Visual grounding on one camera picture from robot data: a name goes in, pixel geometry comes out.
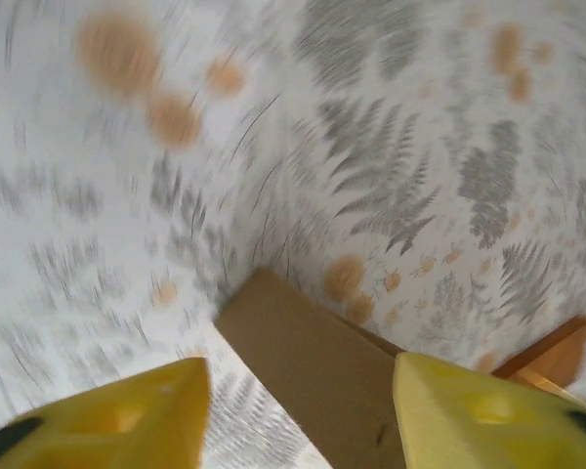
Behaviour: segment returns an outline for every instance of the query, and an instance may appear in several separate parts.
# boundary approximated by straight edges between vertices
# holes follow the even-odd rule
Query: cardboard piece
[[[401,349],[266,270],[216,327],[335,469],[405,469],[393,404]]]

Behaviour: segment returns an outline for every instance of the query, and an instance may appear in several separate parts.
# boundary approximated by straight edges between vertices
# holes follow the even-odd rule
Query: yellow robot part
[[[427,357],[398,355],[408,469],[586,469],[586,407]]]
[[[0,430],[0,469],[195,469],[209,395],[186,359],[44,405]]]

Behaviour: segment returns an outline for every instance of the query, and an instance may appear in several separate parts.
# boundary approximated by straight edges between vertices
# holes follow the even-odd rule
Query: wooden edge
[[[556,330],[546,335],[538,342],[528,347],[523,352],[503,363],[492,372],[493,376],[508,379],[520,369],[525,368],[534,360],[545,354],[548,350],[565,340],[574,332],[586,327],[586,316],[576,316],[565,322]]]

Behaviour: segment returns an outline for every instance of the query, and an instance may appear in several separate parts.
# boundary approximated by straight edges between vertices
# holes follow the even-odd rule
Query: orange flower print
[[[515,213],[513,217],[508,222],[508,230],[513,231],[516,227],[521,223],[521,215],[519,213]]]
[[[491,60],[497,73],[511,76],[515,72],[522,41],[522,29],[517,24],[507,23],[497,29],[491,45]]]
[[[417,304],[414,305],[414,307],[417,311],[423,311],[423,310],[427,309],[429,305],[430,305],[430,301],[427,298],[419,298],[419,300],[417,301]]]
[[[384,317],[384,324],[385,325],[393,325],[395,324],[398,319],[399,319],[399,314],[401,313],[401,310],[403,309],[403,307],[405,306],[406,302],[405,301],[400,301],[399,303],[397,303],[396,305],[394,305],[389,312],[387,313],[387,315]]]
[[[488,271],[490,271],[492,264],[493,264],[492,257],[488,257],[488,258],[484,259],[483,261],[481,261],[480,262],[480,269],[478,270],[478,275],[484,276],[484,275],[488,274]]]
[[[531,76],[524,66],[517,68],[510,80],[508,96],[510,101],[518,105],[526,103],[531,94]]]
[[[497,352],[491,350],[482,355],[474,367],[475,371],[489,373],[497,366]]]
[[[546,65],[554,56],[554,46],[549,42],[541,42],[534,51],[534,60],[537,64]]]
[[[451,264],[453,262],[456,262],[460,258],[460,255],[464,252],[464,250],[461,249],[460,246],[456,246],[453,242],[451,243],[450,247],[451,250],[449,251],[449,254],[447,254],[442,260],[444,264]]]
[[[434,268],[434,265],[437,262],[437,258],[433,255],[425,256],[421,254],[419,261],[421,262],[421,265],[410,273],[414,277],[423,277],[429,274]]]
[[[347,254],[328,266],[323,272],[323,292],[332,301],[343,302],[358,293],[364,267],[355,254]]]
[[[166,308],[171,306],[178,298],[178,287],[170,279],[165,279],[156,284],[150,294],[152,306]]]
[[[236,96],[245,86],[245,72],[232,58],[216,60],[208,68],[209,89],[220,96]]]
[[[387,293],[391,293],[392,291],[397,290],[400,284],[401,275],[398,273],[397,270],[390,274],[387,274],[384,277],[384,288],[387,290]]]
[[[348,304],[346,318],[356,325],[364,325],[371,319],[374,308],[375,303],[371,297],[359,293]]]
[[[190,146],[199,135],[201,123],[191,102],[181,95],[155,95],[147,112],[149,130],[168,149]]]
[[[89,76],[123,96],[146,94],[160,76],[159,52],[141,21],[104,12],[78,32],[76,56]]]

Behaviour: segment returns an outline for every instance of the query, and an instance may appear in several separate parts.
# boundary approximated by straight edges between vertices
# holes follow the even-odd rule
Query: brown spot
[[[213,93],[236,96],[245,85],[245,72],[232,59],[217,60],[208,68],[206,80]]]
[[[494,350],[490,352],[486,352],[482,355],[478,361],[476,362],[476,366],[474,367],[475,371],[480,371],[482,373],[489,373],[493,369],[495,369],[497,365],[497,353]]]
[[[508,95],[510,101],[517,104],[526,103],[531,93],[531,76],[525,67],[518,68],[510,81]]]
[[[534,51],[534,60],[537,64],[546,65],[554,55],[554,46],[549,42],[541,42]]]
[[[358,293],[363,275],[360,257],[345,255],[330,264],[323,273],[323,291],[332,301],[345,301]]]
[[[160,75],[152,34],[132,18],[114,13],[91,16],[79,30],[76,49],[92,79],[126,97],[147,93]]]
[[[165,280],[152,291],[151,302],[155,307],[164,308],[170,306],[178,297],[178,288],[171,280]]]
[[[484,18],[484,13],[481,7],[472,5],[467,8],[467,11],[462,16],[463,27],[478,27],[481,25]]]
[[[359,293],[350,301],[346,317],[354,324],[364,325],[371,319],[374,308],[373,300],[369,296]]]
[[[517,69],[521,50],[522,31],[517,24],[508,23],[500,26],[492,40],[491,59],[495,71],[512,75]]]
[[[198,115],[191,102],[181,95],[161,93],[155,95],[147,113],[151,133],[167,148],[188,147],[201,130]]]

